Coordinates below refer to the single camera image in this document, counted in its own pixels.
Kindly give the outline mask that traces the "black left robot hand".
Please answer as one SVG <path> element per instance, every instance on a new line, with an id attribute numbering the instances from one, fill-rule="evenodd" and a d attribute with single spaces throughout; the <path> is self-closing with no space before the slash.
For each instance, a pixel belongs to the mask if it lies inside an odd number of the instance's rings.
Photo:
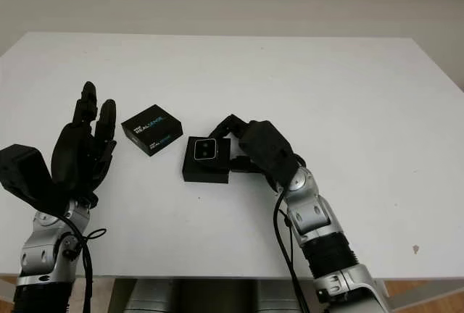
<path id="1" fill-rule="evenodd" d="M 98 204 L 95 190 L 105 179 L 117 142 L 116 103 L 97 106 L 96 87 L 88 81 L 76 101 L 73 119 L 63 127 L 51 158 L 51 176 L 60 191 L 89 209 Z"/>

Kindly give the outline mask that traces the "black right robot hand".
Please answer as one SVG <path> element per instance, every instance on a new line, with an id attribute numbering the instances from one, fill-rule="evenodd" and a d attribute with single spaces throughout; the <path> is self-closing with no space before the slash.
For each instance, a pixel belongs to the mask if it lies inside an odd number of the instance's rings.
<path id="1" fill-rule="evenodd" d="M 298 163 L 294 160 L 289 142 L 268 120 L 245 122 L 236 115 L 227 116 L 209 135 L 210 139 L 221 139 L 228 134 L 239 141 L 243 155 L 222 161 L 213 159 L 202 166 L 213 172 L 260 173 L 271 188 L 288 187 Z"/>

